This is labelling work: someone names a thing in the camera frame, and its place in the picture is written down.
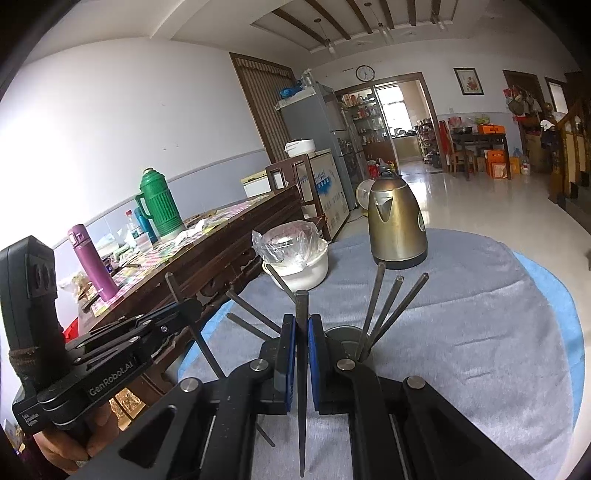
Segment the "metal screw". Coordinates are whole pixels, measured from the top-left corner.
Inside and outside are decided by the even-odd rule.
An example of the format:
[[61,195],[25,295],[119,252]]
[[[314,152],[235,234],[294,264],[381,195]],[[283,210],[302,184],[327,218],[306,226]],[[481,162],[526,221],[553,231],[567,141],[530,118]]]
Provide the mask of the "metal screw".
[[427,385],[427,382],[425,382],[425,379],[423,377],[413,375],[412,377],[408,377],[407,384],[410,388],[413,388],[415,390],[421,390],[425,385]]
[[251,362],[251,369],[255,372],[262,372],[269,367],[269,362],[263,358],[257,358]]
[[336,368],[343,372],[348,372],[349,370],[353,370],[355,368],[355,361],[351,360],[350,358],[342,358],[336,362]]
[[183,390],[184,392],[192,392],[198,386],[199,386],[199,380],[197,380],[197,378],[193,378],[193,377],[185,378],[184,380],[181,380],[181,383],[180,383],[181,390]]

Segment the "metal rod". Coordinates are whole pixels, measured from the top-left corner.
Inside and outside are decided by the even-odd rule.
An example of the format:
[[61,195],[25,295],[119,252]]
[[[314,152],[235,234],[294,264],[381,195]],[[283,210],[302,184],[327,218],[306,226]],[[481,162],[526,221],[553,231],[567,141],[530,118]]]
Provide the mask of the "metal rod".
[[265,430],[263,430],[262,427],[258,423],[256,424],[256,430],[258,433],[261,434],[261,437],[263,437],[269,445],[271,445],[273,448],[275,448],[275,442],[273,442],[273,440],[271,440],[271,437],[269,437],[267,435]]
[[[183,296],[183,293],[181,292],[180,287],[178,286],[176,279],[174,278],[174,275],[170,272],[167,272],[166,275],[164,276],[164,278],[166,279],[166,283],[168,284],[168,288],[170,289],[170,293],[173,295],[174,301],[179,304],[182,303],[184,300],[184,296]],[[248,309],[246,307],[244,307],[244,305],[241,305],[241,306],[245,310],[248,311]],[[259,332],[261,335],[266,336],[267,337],[266,339],[271,340],[271,337],[265,335],[264,333],[260,332],[259,330],[257,330],[254,327],[252,327],[252,328],[255,329],[257,332]],[[193,322],[189,322],[189,330],[191,330],[191,335],[193,336],[195,343],[197,343],[197,346],[199,347],[199,349],[203,353],[205,360],[207,360],[207,363],[212,368],[213,372],[216,374],[216,377],[226,378],[226,374],[223,372],[222,367],[220,367],[220,364],[218,364],[216,358],[213,356],[213,352],[207,346],[207,343],[205,342],[205,338],[203,338],[203,335],[201,335],[201,332],[197,331]],[[272,447],[275,447],[275,443],[273,442],[273,440],[271,440],[271,438],[266,434],[265,430],[263,430],[262,427],[258,423],[256,424],[256,429],[261,434],[261,436],[267,441],[267,443],[269,445],[271,445]]]
[[[226,378],[226,374],[223,372],[222,367],[220,367],[220,364],[218,364],[216,358],[213,356],[212,351],[207,346],[207,343],[205,342],[205,338],[203,338],[203,335],[201,335],[201,333],[197,331],[193,324],[189,325],[189,329],[191,330],[191,334],[193,335],[193,338],[195,339],[197,346],[203,353],[205,360],[207,360],[207,363],[212,368],[213,372],[216,374],[216,377]],[[256,429],[269,445],[275,447],[275,443],[273,442],[273,440],[271,440],[271,438],[267,435],[265,430],[263,430],[258,423],[256,424]]]
[[382,289],[382,282],[384,281],[384,272],[386,272],[386,264],[384,262],[380,262],[378,264],[378,270],[375,274],[374,289],[372,290],[371,297],[369,298],[368,311],[365,314],[365,321],[363,323],[362,333],[359,336],[357,350],[355,351],[354,360],[356,362],[359,361],[359,357],[361,356],[361,352],[363,351],[363,346],[365,345],[363,339],[365,339],[365,336],[368,333],[369,324],[371,323],[371,319],[374,316],[375,306],[378,302],[379,292]]
[[228,312],[226,314],[226,317],[228,317],[231,321],[236,323],[236,325],[244,328],[246,331],[251,332],[253,335],[256,335],[257,337],[259,337],[260,339],[262,339],[264,341],[273,340],[272,337],[268,336],[266,333],[260,331],[254,325],[251,325],[246,320],[241,319],[238,315],[236,315],[232,312]]
[[173,294],[174,301],[176,303],[182,303],[184,300],[183,292],[181,292],[180,287],[178,286],[177,280],[174,278],[174,275],[170,272],[166,272],[164,276],[166,283],[168,284],[168,289],[170,293]]
[[396,296],[398,295],[398,292],[400,292],[400,288],[402,287],[402,282],[404,282],[404,277],[402,275],[397,276],[396,280],[394,280],[394,283],[392,284],[392,287],[390,288],[390,292],[388,293],[388,297],[386,297],[386,302],[384,303],[384,306],[382,307],[382,311],[379,312],[378,319],[376,320],[374,328],[372,329],[371,334],[369,335],[369,339],[368,339],[366,348],[369,349],[371,347],[372,343],[375,340],[376,335],[379,333],[379,330],[382,327],[384,320],[386,319],[386,315],[388,315],[388,313],[390,312],[390,309],[392,308],[392,304],[394,303],[394,300],[396,300]]
[[378,340],[380,340],[380,338],[382,338],[384,336],[384,333],[386,333],[388,331],[388,329],[394,324],[394,322],[398,319],[398,317],[400,317],[402,315],[402,313],[407,309],[408,305],[414,300],[414,297],[417,296],[417,294],[421,291],[421,288],[423,288],[425,283],[427,283],[427,280],[429,280],[428,273],[424,273],[419,277],[419,279],[413,285],[413,287],[410,289],[408,294],[402,299],[402,302],[400,302],[400,305],[398,305],[398,307],[396,307],[396,310],[394,310],[394,313],[392,315],[390,315],[390,317],[388,318],[388,320],[386,321],[386,323],[384,324],[382,329],[377,334],[374,342],[369,345],[370,349],[378,342]]
[[306,469],[306,414],[308,402],[308,291],[295,293],[295,342],[297,354],[297,416],[298,442],[300,446],[300,477]]
[[198,332],[195,328],[195,325],[193,325],[192,323],[189,325],[189,329],[191,330],[191,335],[193,335],[195,343],[197,343],[197,346],[201,350],[209,366],[212,367],[212,370],[216,374],[216,377],[226,378],[226,374],[223,372],[222,367],[220,367],[220,364],[218,364],[216,358],[213,356],[212,351],[207,346],[205,338],[203,338],[201,332]]
[[289,298],[291,298],[291,301],[293,303],[296,302],[296,296],[294,295],[294,293],[291,291],[291,289],[287,286],[287,283],[285,283],[285,281],[283,280],[283,278],[281,278],[281,275],[279,275],[279,273],[276,272],[275,268],[273,268],[272,266],[270,266],[269,264],[267,264],[267,270],[269,272],[271,272],[271,275],[273,275],[273,278],[275,280],[277,280],[277,283],[279,285],[281,285],[281,288],[283,289],[283,291],[285,293],[287,293],[287,296]]
[[228,298],[230,298],[230,299],[234,300],[236,303],[238,303],[248,313],[253,315],[253,317],[258,318],[262,323],[267,325],[271,330],[275,330],[277,333],[281,333],[281,327],[279,327],[279,325],[274,323],[269,318],[265,317],[261,312],[259,312],[256,308],[254,308],[246,300],[244,300],[244,299],[240,298],[238,295],[236,295],[236,293],[232,289],[228,290],[226,292],[226,295],[228,296]]

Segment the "ceiling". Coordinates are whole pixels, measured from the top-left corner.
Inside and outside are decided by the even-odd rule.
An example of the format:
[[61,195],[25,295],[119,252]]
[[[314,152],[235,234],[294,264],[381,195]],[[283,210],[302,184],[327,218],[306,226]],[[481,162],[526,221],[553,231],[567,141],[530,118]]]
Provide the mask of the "ceiling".
[[390,27],[394,43],[469,38],[475,28],[519,28],[515,8],[524,9],[519,0],[373,0],[371,8],[363,0],[82,0],[27,61],[101,40],[152,37],[215,46],[301,70],[332,60],[326,38],[339,56],[383,46],[379,22]]

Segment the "doorway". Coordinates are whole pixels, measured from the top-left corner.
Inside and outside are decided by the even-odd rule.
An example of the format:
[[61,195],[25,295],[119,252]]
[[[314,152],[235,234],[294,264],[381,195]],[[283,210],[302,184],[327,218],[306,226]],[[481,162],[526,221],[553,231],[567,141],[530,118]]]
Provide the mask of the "doorway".
[[386,162],[400,175],[447,171],[439,155],[437,114],[421,72],[365,82],[335,94],[354,114],[370,166]]
[[441,173],[441,157],[427,99],[418,80],[377,85],[400,175]]

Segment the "human hand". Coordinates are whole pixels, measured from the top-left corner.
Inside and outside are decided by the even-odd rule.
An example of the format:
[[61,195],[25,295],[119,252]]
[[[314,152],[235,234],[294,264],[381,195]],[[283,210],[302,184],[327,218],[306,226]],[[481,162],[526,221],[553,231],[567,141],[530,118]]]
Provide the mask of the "human hand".
[[96,425],[95,431],[86,447],[80,445],[66,432],[53,426],[36,433],[33,437],[43,456],[71,475],[78,470],[76,462],[94,457],[119,435],[117,416],[111,410],[109,402],[96,410],[93,421]]

